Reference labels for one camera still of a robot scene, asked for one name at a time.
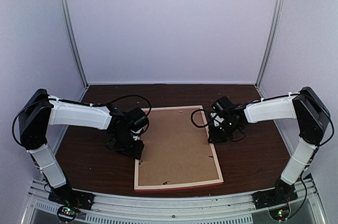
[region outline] metal corner post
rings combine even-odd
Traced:
[[[268,61],[269,61],[269,58],[270,58],[270,55],[273,49],[274,40],[275,40],[276,33],[277,33],[277,25],[280,19],[280,14],[283,8],[283,3],[284,3],[284,0],[276,0],[275,2],[275,9],[274,9],[273,19],[272,19],[272,23],[270,27],[270,33],[269,33],[268,41],[265,47],[263,61],[262,61],[262,64],[261,64],[261,67],[258,73],[258,78],[256,81],[256,87],[258,89],[260,88],[260,85],[262,83],[262,79],[266,71],[267,64],[268,64]]]
[[[73,53],[73,56],[74,56],[74,59],[75,59],[75,64],[76,64],[78,72],[80,74],[82,84],[85,88],[87,88],[88,82],[87,82],[87,79],[86,79],[85,72],[83,70],[81,60],[80,60],[78,47],[76,45],[74,31],[73,31],[72,23],[71,23],[71,20],[70,20],[68,2],[67,2],[67,0],[61,0],[61,3],[62,3],[62,9],[63,9],[63,16],[64,16],[66,28],[67,28],[68,39],[69,39],[69,43],[70,43],[72,53]]]

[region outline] dark wood tabletop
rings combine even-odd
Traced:
[[[153,107],[211,104],[227,96],[235,104],[259,99],[253,85],[106,85],[91,86],[84,102],[103,103],[123,95],[139,94]],[[123,111],[147,107],[128,98],[116,103]],[[106,131],[70,126],[60,145],[57,160],[73,188],[99,193],[138,197],[195,197],[224,195],[274,186],[289,160],[286,146],[273,121],[250,124],[246,138],[215,145],[224,183],[204,188],[163,192],[134,191],[134,160],[104,147]]]

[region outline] white wall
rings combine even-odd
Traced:
[[[68,0],[89,83],[254,83],[275,0]]]
[[[338,0],[285,0],[262,88],[267,96],[311,86],[338,129]],[[298,140],[296,121],[280,121],[287,144]],[[323,146],[310,168],[329,222],[338,208],[338,134]]]
[[[38,88],[70,99],[83,89],[60,0],[0,0],[0,223],[18,223],[37,169],[11,135],[12,120]],[[48,133],[55,146],[61,127]]]

